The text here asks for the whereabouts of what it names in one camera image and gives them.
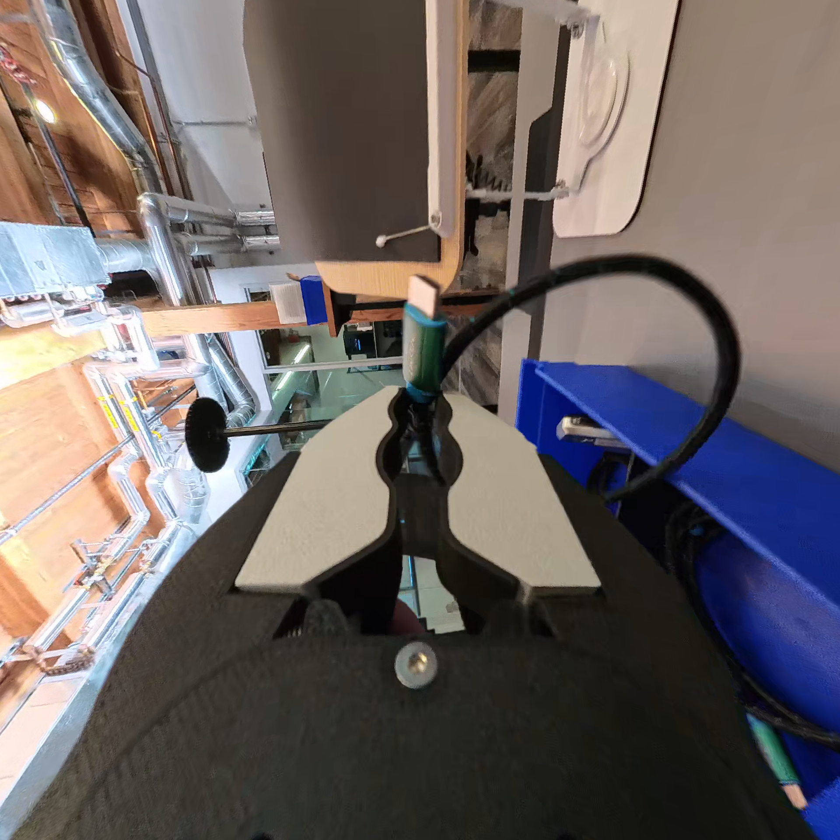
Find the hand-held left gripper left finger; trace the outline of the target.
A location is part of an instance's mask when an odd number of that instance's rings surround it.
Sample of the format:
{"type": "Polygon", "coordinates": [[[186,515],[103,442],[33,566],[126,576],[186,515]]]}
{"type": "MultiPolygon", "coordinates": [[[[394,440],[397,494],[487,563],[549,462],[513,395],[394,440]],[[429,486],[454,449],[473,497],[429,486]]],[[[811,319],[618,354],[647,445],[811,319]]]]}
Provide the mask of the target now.
{"type": "Polygon", "coordinates": [[[404,390],[389,385],[301,448],[238,591],[335,602],[363,634],[388,631],[402,578],[394,482],[403,418],[404,390]]]}

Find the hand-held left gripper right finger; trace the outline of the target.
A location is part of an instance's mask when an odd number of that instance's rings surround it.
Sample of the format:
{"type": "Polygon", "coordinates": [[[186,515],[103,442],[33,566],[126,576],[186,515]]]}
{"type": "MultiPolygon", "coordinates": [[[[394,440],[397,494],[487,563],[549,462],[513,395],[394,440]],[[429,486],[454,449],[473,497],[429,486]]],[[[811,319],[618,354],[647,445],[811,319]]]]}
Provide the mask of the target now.
{"type": "Polygon", "coordinates": [[[597,593],[602,583],[530,443],[466,396],[439,398],[437,467],[444,480],[437,572],[465,630],[525,617],[537,599],[597,593]]]}

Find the blue plastic bin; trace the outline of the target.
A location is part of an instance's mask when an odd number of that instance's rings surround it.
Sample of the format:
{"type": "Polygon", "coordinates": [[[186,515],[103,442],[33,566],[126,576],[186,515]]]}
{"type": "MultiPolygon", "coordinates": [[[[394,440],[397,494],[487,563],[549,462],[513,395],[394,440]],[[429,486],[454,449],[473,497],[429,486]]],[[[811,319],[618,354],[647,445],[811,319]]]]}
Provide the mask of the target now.
{"type": "MultiPolygon", "coordinates": [[[[623,366],[525,360],[516,428],[597,495],[656,466],[702,406],[623,366]],[[560,441],[568,415],[610,429],[628,451],[560,441]]],[[[610,506],[700,598],[700,616],[734,657],[744,699],[774,716],[818,838],[838,838],[839,478],[725,420],[692,460],[610,506]]]]}

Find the black round disc on rod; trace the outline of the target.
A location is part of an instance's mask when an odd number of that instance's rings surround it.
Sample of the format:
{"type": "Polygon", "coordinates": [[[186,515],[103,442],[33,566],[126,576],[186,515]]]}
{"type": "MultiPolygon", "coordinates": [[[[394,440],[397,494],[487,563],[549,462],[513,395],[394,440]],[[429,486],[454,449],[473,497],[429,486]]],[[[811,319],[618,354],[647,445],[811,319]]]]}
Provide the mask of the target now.
{"type": "Polygon", "coordinates": [[[228,461],[230,438],[315,432],[328,426],[331,421],[320,419],[300,423],[229,427],[223,407],[209,397],[199,397],[190,405],[185,418],[185,445],[195,467],[205,474],[213,474],[222,469],[228,461]]]}

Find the blue and white box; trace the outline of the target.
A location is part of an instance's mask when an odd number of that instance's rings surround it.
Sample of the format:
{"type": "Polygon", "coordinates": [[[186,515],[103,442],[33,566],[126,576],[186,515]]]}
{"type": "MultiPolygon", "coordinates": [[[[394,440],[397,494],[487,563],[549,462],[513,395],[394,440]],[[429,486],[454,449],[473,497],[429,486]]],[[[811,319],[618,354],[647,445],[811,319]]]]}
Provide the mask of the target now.
{"type": "Polygon", "coordinates": [[[281,326],[316,326],[328,322],[324,285],[320,276],[304,276],[269,285],[281,326]]]}

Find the wood framed dark board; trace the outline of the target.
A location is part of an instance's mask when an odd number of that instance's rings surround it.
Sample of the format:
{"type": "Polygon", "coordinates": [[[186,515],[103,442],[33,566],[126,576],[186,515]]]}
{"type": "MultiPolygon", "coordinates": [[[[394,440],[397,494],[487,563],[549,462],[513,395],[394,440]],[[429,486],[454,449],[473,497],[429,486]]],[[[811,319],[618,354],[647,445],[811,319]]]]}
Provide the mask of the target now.
{"type": "Polygon", "coordinates": [[[468,4],[458,8],[456,228],[427,216],[425,2],[248,1],[243,40],[286,256],[338,292],[405,298],[461,268],[468,4]]]}

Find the white stand base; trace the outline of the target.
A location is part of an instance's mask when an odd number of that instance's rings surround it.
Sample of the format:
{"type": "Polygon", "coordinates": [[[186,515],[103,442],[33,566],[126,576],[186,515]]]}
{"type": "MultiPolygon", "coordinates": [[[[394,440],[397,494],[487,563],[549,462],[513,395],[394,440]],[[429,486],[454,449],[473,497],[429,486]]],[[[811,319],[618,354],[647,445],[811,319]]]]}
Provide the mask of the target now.
{"type": "Polygon", "coordinates": [[[570,34],[563,117],[553,194],[557,238],[612,236],[630,224],[641,202],[679,11],[677,1],[577,2],[563,14],[570,34]],[[622,37],[629,82],[621,119],[605,150],[590,164],[582,189],[573,185],[576,118],[587,18],[602,17],[610,37],[622,37]]]}

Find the white board clamp bar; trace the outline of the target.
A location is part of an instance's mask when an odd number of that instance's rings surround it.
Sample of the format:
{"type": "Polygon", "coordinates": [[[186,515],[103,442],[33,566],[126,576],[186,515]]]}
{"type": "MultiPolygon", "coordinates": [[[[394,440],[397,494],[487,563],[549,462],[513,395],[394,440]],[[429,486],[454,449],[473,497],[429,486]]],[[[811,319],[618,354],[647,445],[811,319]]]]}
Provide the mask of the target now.
{"type": "Polygon", "coordinates": [[[454,1],[426,1],[427,216],[441,239],[455,233],[459,135],[459,11],[454,1]]]}

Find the silver ventilation duct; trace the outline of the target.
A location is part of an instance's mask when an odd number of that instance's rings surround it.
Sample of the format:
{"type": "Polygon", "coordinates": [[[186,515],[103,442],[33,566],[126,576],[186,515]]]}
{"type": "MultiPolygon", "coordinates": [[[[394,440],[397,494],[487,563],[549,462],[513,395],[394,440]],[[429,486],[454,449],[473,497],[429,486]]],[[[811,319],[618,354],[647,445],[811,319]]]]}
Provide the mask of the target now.
{"type": "Polygon", "coordinates": [[[277,236],[247,235],[274,226],[272,211],[238,211],[203,205],[186,197],[160,193],[163,175],[148,138],[132,121],[113,89],[95,67],[71,3],[28,3],[49,58],[58,73],[125,159],[138,190],[136,213],[154,261],[161,295],[171,306],[210,303],[210,286],[196,279],[195,258],[276,253],[277,236]]]}

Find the grey rectangular air duct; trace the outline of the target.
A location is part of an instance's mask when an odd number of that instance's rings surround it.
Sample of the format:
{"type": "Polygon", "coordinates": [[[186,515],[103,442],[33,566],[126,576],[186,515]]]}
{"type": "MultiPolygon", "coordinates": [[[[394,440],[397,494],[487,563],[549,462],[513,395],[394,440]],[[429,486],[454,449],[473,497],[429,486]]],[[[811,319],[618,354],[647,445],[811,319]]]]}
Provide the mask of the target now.
{"type": "Polygon", "coordinates": [[[103,254],[86,227],[1,223],[1,297],[107,286],[103,254]]]}

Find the clear suction cup mount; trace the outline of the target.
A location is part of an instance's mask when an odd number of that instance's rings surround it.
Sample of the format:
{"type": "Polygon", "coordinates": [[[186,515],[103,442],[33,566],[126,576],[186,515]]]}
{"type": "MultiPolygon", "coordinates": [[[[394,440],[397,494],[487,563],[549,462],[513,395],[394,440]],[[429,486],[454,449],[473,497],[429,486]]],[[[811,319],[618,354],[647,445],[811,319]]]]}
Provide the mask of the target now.
{"type": "Polygon", "coordinates": [[[587,18],[583,41],[573,177],[577,191],[590,164],[614,135],[629,82],[627,43],[622,37],[609,36],[600,15],[587,18]]]}

